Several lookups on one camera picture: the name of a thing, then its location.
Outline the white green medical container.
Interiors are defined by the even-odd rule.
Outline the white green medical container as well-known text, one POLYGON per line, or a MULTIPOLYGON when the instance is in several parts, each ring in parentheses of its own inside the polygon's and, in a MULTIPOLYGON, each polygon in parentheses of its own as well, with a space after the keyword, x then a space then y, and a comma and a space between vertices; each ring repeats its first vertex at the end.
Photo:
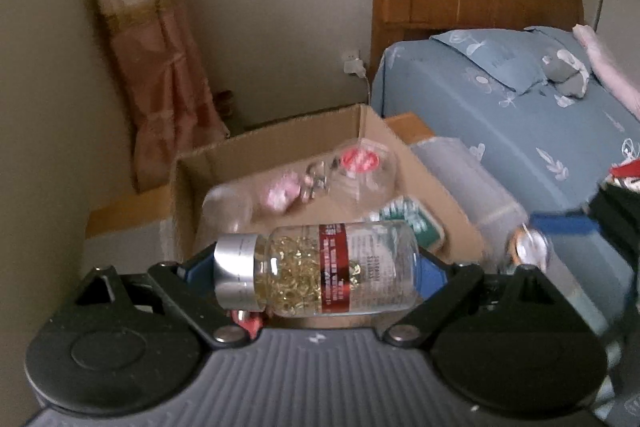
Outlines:
POLYGON ((398 196, 378 210, 369 212, 368 221, 404 221, 409 225, 419 246, 431 254, 437 253, 446 242, 442 225, 412 196, 398 196))

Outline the red wooden toy train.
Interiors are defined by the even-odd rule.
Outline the red wooden toy train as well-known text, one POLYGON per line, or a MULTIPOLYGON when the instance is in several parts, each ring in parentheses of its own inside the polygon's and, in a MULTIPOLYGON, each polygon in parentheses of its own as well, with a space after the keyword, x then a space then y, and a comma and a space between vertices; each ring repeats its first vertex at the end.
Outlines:
POLYGON ((262 312, 233 310, 230 314, 233 322, 241 326, 242 329, 245 329, 252 339, 256 339, 264 327, 265 315, 262 314, 262 312))

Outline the tall clear plastic jar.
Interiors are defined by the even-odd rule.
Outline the tall clear plastic jar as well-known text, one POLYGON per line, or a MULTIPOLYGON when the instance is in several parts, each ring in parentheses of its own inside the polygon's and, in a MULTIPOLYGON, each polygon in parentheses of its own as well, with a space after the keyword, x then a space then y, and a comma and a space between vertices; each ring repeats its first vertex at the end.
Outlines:
POLYGON ((205 195, 196 229, 193 252, 198 254, 224 234, 240 233, 253 217, 253 199, 247 191, 218 185, 205 195))

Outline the capsule bottle with silver cap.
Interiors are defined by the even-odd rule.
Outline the capsule bottle with silver cap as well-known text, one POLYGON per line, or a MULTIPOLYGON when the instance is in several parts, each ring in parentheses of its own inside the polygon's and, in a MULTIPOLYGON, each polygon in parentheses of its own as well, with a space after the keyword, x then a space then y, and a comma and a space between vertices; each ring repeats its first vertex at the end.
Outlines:
POLYGON ((215 244, 221 307, 306 319, 405 311, 419 300, 416 236, 401 221, 297 225, 215 244))

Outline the pink pig keychain toy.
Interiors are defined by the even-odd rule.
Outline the pink pig keychain toy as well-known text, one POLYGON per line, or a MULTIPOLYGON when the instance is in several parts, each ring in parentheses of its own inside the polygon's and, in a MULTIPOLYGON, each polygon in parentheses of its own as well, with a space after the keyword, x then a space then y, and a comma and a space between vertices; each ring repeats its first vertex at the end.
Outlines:
POLYGON ((265 210, 278 215, 295 205, 304 205, 329 193, 330 179, 337 169, 336 160, 317 160, 304 169, 288 169, 272 178, 260 194, 265 210))

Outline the clear jar with red label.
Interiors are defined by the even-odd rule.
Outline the clear jar with red label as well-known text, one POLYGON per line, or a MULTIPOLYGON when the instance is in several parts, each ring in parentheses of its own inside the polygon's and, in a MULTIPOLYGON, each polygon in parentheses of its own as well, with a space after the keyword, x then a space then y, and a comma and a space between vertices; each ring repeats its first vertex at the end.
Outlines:
POLYGON ((382 143, 356 139, 343 143, 330 155, 329 195, 357 215, 391 200, 396 180, 397 157, 382 143))

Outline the blue floral bed sheet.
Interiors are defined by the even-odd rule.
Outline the blue floral bed sheet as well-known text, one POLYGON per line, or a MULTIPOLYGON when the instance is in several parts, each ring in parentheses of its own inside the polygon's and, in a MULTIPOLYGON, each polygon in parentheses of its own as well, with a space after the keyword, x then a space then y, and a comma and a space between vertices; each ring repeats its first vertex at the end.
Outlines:
MULTIPOLYGON (((614 165, 639 156, 639 119, 592 70, 583 98, 549 81, 523 94, 503 86, 460 52, 432 38, 384 51, 372 87, 383 117, 415 113, 437 135, 458 139, 529 216, 586 213, 614 165)), ((624 345, 609 348, 610 369, 596 411, 608 425, 639 421, 639 300, 620 317, 624 345)))

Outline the pink folded cloth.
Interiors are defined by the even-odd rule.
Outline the pink folded cloth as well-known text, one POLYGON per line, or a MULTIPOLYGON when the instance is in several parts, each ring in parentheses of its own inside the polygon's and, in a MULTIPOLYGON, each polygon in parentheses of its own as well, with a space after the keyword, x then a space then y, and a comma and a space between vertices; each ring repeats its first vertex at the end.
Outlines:
POLYGON ((573 35, 586 51, 593 72, 600 83, 617 98, 634 117, 640 117, 639 76, 629 76, 599 36, 589 25, 575 25, 573 35))

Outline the grey plush toy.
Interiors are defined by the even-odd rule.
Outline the grey plush toy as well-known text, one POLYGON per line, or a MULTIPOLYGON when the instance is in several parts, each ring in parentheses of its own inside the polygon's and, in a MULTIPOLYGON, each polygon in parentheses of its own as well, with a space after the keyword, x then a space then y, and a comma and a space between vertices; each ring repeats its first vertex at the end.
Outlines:
POLYGON ((567 49, 542 57, 542 70, 558 91, 567 98, 583 98, 590 74, 581 60, 567 49))

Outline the open cardboard box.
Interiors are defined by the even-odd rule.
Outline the open cardboard box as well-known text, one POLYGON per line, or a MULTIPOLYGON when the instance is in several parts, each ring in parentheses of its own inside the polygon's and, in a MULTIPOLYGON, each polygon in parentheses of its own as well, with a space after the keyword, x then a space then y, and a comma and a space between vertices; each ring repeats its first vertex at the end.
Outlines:
POLYGON ((481 262, 485 239, 452 195, 429 172, 418 156, 398 138, 385 120, 367 105, 353 105, 246 132, 180 156, 171 173, 175 257, 195 254, 195 237, 206 193, 217 185, 237 185, 255 200, 280 174, 303 174, 347 142, 369 139, 389 148, 397 159, 394 195, 408 195, 431 213, 445 232, 437 254, 448 262, 481 262))

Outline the blue floral pillow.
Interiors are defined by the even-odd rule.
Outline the blue floral pillow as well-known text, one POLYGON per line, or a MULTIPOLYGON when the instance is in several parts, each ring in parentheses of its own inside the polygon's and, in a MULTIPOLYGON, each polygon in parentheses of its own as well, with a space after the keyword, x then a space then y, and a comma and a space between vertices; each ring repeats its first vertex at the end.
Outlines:
POLYGON ((536 84, 551 80, 546 68, 561 67, 580 72, 585 82, 592 67, 587 53, 566 30, 529 26, 524 30, 498 28, 456 29, 433 37, 468 58, 503 86, 523 94, 536 84))

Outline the pink patterned curtain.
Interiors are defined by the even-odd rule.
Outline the pink patterned curtain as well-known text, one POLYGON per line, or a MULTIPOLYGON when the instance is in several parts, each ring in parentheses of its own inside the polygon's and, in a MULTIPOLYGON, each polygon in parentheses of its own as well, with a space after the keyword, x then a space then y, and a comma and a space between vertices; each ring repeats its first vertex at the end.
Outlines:
POLYGON ((98 0, 134 125, 137 188, 167 183, 175 158, 227 138, 183 0, 98 0))

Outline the white wall charger plug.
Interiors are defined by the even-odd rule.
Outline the white wall charger plug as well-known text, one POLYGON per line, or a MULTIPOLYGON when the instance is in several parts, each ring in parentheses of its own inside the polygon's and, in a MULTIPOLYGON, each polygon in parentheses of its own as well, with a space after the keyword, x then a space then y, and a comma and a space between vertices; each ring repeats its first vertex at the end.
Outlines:
POLYGON ((346 51, 341 56, 345 75, 359 78, 367 90, 367 103, 371 103, 371 83, 367 74, 367 67, 358 50, 346 51))

